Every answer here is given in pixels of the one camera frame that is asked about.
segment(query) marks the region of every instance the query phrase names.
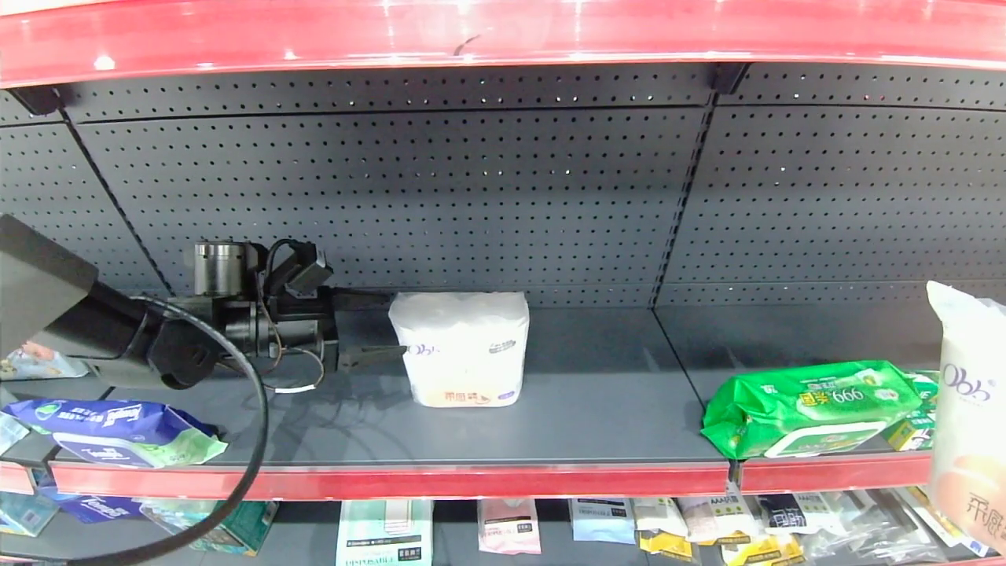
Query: yellow package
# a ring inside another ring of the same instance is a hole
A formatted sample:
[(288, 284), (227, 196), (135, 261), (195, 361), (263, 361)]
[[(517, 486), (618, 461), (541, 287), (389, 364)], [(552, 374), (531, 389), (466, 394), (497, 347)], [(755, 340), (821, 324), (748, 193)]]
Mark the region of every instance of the yellow package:
[(702, 541), (699, 546), (737, 546), (737, 545), (747, 545), (751, 543), (751, 536), (740, 531), (734, 531), (732, 535), (728, 537), (720, 537), (711, 541)]
[(640, 550), (650, 554), (661, 554), (684, 562), (698, 564), (697, 550), (684, 537), (663, 531), (637, 531), (636, 541)]
[(793, 535), (757, 537), (750, 544), (721, 547), (725, 566), (789, 566), (807, 562), (804, 550)]

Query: store shelf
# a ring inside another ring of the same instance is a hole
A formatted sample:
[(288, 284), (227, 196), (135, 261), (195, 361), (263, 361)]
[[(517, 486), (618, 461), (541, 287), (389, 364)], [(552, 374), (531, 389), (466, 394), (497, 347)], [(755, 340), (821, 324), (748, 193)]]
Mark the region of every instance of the store shelf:
[[(18, 401), (39, 398), (101, 399), (112, 388), (94, 376), (76, 379), (0, 382), (0, 389)], [(56, 452), (51, 440), (35, 431), (0, 454), (0, 491), (34, 493), (30, 468), (42, 467)]]
[(280, 68), (644, 60), (1002, 68), (1006, 61), (1006, 8), (965, 0), (309, 0), (289, 6), (123, 0), (31, 12), (23, 11), (23, 2), (4, 6), (3, 87)]
[[(383, 313), (345, 314), (339, 325), (346, 343), (395, 342)], [(292, 358), (281, 379), (313, 380), (316, 371)], [(213, 379), (184, 392), (116, 389), (110, 398), (184, 409), (222, 426), (230, 446), (206, 465), (164, 470), (92, 465), (63, 451), (51, 462), (61, 490), (229, 493), (255, 434), (254, 395), (243, 381)], [(651, 312), (533, 311), (524, 389), (511, 407), (422, 407), (400, 362), (273, 397), (267, 461), (250, 498), (720, 494), (728, 464), (699, 436), (701, 413)]]
[[(935, 369), (941, 327), (924, 303), (657, 310), (699, 397), (708, 400), (731, 376), (849, 360), (889, 360)], [(874, 438), (845, 454), (753, 458), (741, 466), (748, 494), (886, 488), (929, 482), (930, 454), (893, 452)]]

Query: shelf bracket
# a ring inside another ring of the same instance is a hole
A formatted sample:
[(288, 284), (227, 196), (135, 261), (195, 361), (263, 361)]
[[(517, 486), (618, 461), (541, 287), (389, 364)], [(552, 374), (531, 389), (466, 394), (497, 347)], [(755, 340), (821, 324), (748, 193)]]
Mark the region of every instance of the shelf bracket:
[(740, 80), (743, 79), (750, 65), (749, 62), (716, 63), (716, 72), (712, 77), (712, 89), (716, 90), (717, 95), (735, 93), (737, 87), (740, 86)]
[(32, 116), (46, 116), (62, 108), (62, 99), (53, 86), (19, 86), (7, 88), (7, 92)]

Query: green wet wipes package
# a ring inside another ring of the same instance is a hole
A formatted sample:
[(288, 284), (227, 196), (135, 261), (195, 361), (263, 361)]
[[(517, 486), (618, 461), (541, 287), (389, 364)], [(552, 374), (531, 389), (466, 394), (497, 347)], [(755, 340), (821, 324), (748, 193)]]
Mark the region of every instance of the green wet wipes package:
[(730, 378), (702, 418), (728, 458), (850, 450), (921, 404), (889, 362), (844, 362)]

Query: red shelf edge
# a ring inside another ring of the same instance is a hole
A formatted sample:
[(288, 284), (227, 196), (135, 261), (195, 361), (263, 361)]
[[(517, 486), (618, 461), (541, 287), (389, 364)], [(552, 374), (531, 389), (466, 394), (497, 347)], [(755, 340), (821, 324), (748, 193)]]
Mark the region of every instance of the red shelf edge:
[(35, 485), (31, 481), (31, 474), (21, 464), (0, 461), (0, 492), (29, 496), (34, 494)]
[[(224, 499), (242, 467), (126, 469), (51, 462), (60, 491), (95, 496)], [(324, 501), (387, 498), (567, 498), (715, 496), (726, 462), (653, 466), (475, 466), (422, 468), (263, 468), (249, 500)]]
[(919, 451), (754, 458), (742, 464), (740, 491), (757, 495), (921, 486), (930, 481), (930, 456)]
[(120, 0), (0, 16), (0, 87), (206, 71), (684, 60), (1001, 69), (1004, 27), (1006, 5), (991, 0)]

